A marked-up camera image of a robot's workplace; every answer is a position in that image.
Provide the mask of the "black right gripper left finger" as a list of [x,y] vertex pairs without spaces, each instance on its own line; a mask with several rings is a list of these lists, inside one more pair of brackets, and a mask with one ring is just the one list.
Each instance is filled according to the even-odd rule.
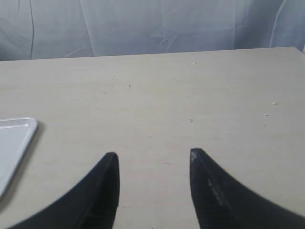
[[109,152],[61,198],[12,228],[111,229],[118,205],[119,160]]

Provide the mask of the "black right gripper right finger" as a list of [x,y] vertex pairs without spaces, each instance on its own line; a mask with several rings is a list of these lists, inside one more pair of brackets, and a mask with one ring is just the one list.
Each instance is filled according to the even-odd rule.
[[305,218],[245,187],[203,149],[190,150],[190,189],[202,229],[303,229]]

